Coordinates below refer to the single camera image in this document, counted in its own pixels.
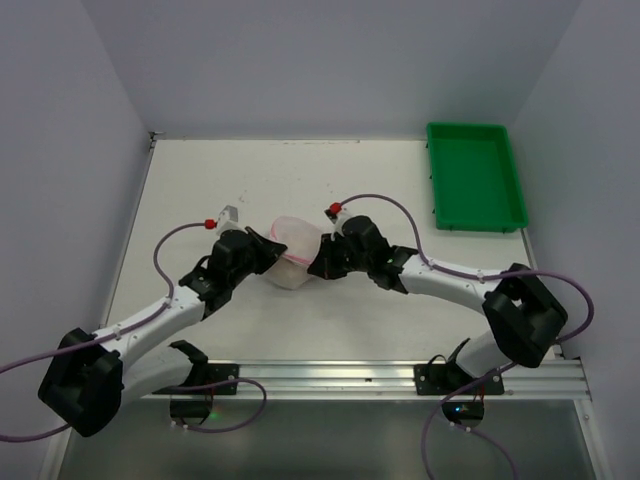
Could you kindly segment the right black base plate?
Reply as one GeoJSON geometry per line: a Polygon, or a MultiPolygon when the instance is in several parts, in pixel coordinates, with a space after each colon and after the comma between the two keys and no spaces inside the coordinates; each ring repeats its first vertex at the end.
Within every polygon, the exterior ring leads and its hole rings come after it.
{"type": "MultiPolygon", "coordinates": [[[[474,378],[454,363],[423,363],[413,366],[413,380],[419,396],[444,396],[466,386],[474,378]]],[[[502,377],[495,381],[492,377],[465,391],[465,395],[484,393],[498,396],[505,393],[502,377]]]]}

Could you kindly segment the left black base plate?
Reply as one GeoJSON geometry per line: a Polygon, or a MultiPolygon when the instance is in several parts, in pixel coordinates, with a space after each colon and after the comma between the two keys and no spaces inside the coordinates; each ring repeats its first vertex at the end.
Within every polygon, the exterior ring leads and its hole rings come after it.
{"type": "Polygon", "coordinates": [[[237,393],[235,380],[239,377],[239,365],[234,363],[193,364],[186,380],[178,386],[168,387],[171,394],[223,395],[237,393]]]}

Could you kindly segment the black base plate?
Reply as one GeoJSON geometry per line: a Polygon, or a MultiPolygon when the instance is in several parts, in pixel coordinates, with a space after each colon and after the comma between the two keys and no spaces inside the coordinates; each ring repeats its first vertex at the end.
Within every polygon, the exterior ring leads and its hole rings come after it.
{"type": "MultiPolygon", "coordinates": [[[[474,378],[454,363],[423,363],[413,366],[413,380],[419,396],[444,396],[466,386],[474,378]]],[[[465,395],[484,393],[498,396],[505,393],[502,377],[495,381],[492,377],[465,391],[465,395]]]]}
{"type": "Polygon", "coordinates": [[[171,394],[223,395],[237,393],[235,380],[239,377],[239,365],[234,363],[193,364],[186,380],[178,386],[168,387],[171,394]]]}

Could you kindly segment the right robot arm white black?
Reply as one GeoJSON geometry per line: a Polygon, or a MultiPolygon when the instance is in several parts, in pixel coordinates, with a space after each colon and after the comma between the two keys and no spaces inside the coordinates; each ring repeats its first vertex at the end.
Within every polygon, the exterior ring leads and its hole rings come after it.
{"type": "Polygon", "coordinates": [[[449,394],[478,378],[490,382],[511,363],[538,367],[568,319],[528,267],[514,263],[504,272],[455,276],[451,268],[423,260],[414,248],[390,244],[367,216],[350,218],[340,232],[322,235],[307,271],[324,280],[362,272],[384,290],[439,298],[486,318],[488,331],[463,340],[444,363],[417,366],[421,394],[449,394]]]}

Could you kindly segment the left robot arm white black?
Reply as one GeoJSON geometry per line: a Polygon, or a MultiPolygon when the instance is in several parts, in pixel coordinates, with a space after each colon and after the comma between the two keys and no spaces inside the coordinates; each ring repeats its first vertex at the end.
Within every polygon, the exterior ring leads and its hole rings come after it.
{"type": "Polygon", "coordinates": [[[236,376],[213,376],[203,352],[170,338],[220,310],[243,280],[267,272],[286,250],[251,228],[221,233],[210,254],[170,284],[158,302],[93,333],[68,332],[39,386],[39,399],[89,437],[108,425],[122,405],[149,393],[212,393],[233,384],[236,376]]]}

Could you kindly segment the white mesh laundry bag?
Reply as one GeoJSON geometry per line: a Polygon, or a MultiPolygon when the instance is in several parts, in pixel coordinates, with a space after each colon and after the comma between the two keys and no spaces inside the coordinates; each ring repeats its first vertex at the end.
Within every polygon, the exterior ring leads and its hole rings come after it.
{"type": "Polygon", "coordinates": [[[307,269],[319,252],[322,235],[318,227],[300,218],[276,218],[271,225],[269,239],[285,245],[287,249],[265,277],[280,288],[300,288],[311,279],[307,269]]]}

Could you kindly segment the aluminium rail front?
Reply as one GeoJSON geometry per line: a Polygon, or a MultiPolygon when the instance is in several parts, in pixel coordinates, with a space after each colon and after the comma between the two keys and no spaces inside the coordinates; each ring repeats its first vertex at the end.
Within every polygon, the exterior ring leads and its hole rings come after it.
{"type": "MultiPolygon", "coordinates": [[[[419,396],[413,366],[424,361],[275,361],[211,360],[239,365],[239,377],[255,381],[270,400],[438,400],[444,396],[419,396]]],[[[183,383],[193,362],[175,350],[150,353],[123,375],[121,404],[151,394],[169,395],[168,387],[183,383]]],[[[578,361],[549,360],[536,369],[513,367],[489,376],[502,377],[505,393],[457,397],[484,400],[588,400],[591,398],[583,367],[578,361]]]]}

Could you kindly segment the green plastic tray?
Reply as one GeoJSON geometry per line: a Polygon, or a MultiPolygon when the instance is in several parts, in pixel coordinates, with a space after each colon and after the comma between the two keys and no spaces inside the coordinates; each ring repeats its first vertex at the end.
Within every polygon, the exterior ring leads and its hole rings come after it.
{"type": "Polygon", "coordinates": [[[426,134],[438,229],[512,233],[528,226],[504,126],[430,122],[426,134]]]}

